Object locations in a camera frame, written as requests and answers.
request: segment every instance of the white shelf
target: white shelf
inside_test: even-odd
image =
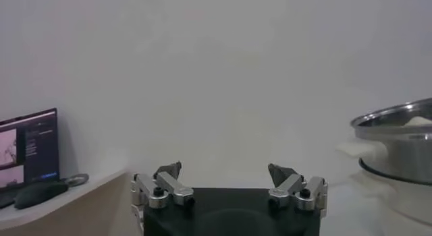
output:
[[[14,206],[9,206],[7,208],[0,209],[0,230],[19,227],[38,220],[49,213],[58,210],[66,204],[77,200],[83,195],[90,193],[103,184],[114,180],[124,173],[126,173],[126,168],[113,170],[111,172],[99,175],[90,175],[90,179],[86,184],[70,188],[67,192],[31,208],[16,210]]]

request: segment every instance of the screw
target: screw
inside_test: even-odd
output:
[[[277,210],[279,208],[279,201],[275,199],[269,199],[269,206],[272,210]]]
[[[164,191],[163,191],[163,189],[162,189],[161,187],[156,187],[156,188],[153,190],[153,195],[154,195],[155,197],[161,197],[161,196],[163,196],[163,193],[164,193]]]
[[[302,189],[300,191],[301,198],[309,198],[311,196],[311,191],[309,189]]]

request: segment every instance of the laptop screen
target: laptop screen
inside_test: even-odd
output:
[[[57,109],[0,122],[0,190],[58,179]]]

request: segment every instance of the metal pot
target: metal pot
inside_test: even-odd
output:
[[[360,165],[382,177],[432,185],[432,124],[406,125],[415,117],[432,120],[432,98],[383,109],[354,119]]]

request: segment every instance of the black mouse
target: black mouse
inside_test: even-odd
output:
[[[23,209],[41,204],[66,192],[69,186],[63,182],[34,183],[21,189],[15,197],[15,208]]]

